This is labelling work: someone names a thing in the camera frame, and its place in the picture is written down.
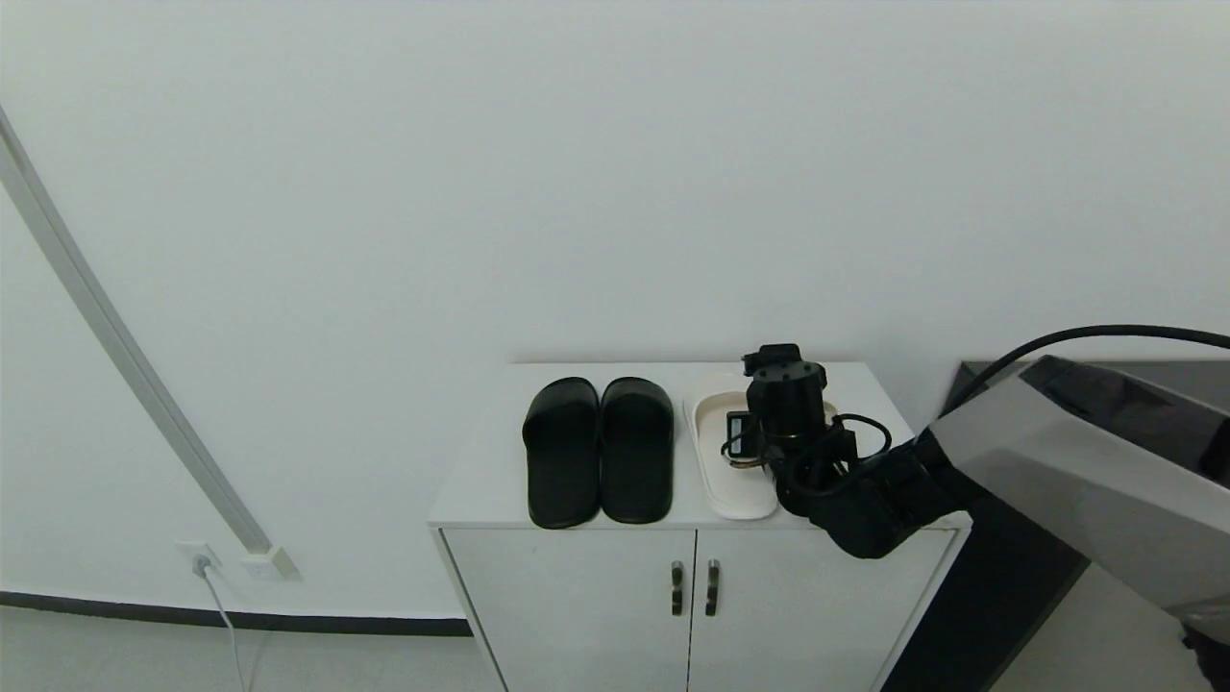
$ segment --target slide sandal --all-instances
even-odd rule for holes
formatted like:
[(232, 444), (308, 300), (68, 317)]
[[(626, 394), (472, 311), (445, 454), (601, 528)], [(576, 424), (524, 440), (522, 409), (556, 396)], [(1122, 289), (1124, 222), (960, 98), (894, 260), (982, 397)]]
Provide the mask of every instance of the slide sandal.
[(745, 377), (715, 374), (684, 397), (708, 505), (720, 517), (742, 521), (764, 519), (777, 510), (772, 476), (763, 468), (737, 470), (721, 454), (726, 414), (748, 411), (747, 387)]
[(566, 377), (542, 388), (522, 425), (530, 521), (568, 529), (598, 514), (598, 392)]
[(621, 524), (652, 524), (670, 511), (674, 411), (661, 387), (640, 377), (603, 395), (603, 511)]

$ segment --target cabinet handle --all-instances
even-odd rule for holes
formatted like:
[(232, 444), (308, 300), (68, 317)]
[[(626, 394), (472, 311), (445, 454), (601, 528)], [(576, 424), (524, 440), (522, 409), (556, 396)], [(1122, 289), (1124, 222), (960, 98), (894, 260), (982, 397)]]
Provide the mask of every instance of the cabinet handle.
[(684, 564), (670, 563), (670, 615), (684, 615)]
[(705, 615), (713, 617), (717, 615), (717, 586), (722, 576), (722, 564), (717, 560), (708, 562), (708, 589), (705, 591)]

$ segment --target black slipper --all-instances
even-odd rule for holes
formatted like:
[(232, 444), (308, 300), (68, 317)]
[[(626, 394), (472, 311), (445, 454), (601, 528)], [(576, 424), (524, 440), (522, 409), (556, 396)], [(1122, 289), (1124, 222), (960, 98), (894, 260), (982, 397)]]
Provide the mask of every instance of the black slipper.
[(670, 511), (674, 476), (670, 397), (638, 377), (603, 395), (603, 511), (622, 524), (652, 524)]
[(530, 521), (568, 529), (598, 514), (598, 392), (566, 377), (534, 397), (522, 425)]

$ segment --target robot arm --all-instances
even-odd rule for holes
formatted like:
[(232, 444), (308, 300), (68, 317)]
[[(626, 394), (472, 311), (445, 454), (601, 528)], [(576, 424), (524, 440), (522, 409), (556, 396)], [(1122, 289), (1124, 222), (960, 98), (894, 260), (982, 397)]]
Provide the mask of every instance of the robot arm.
[(1194, 629), (1193, 639), (1230, 645), (1225, 412), (1043, 358), (916, 439), (859, 460), (845, 422), (818, 413), (823, 369), (797, 355), (777, 344), (744, 359), (759, 424), (748, 447), (772, 471), (782, 505), (844, 551), (883, 557), (990, 493)]

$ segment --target cabinet door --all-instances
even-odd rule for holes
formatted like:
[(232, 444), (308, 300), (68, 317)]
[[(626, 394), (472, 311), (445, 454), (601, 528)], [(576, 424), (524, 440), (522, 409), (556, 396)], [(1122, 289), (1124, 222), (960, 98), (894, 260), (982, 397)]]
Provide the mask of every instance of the cabinet door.
[(951, 540), (920, 531), (860, 560), (818, 529), (697, 532), (691, 692), (867, 692)]
[(688, 688), (695, 531), (450, 529), (444, 541), (509, 692)]

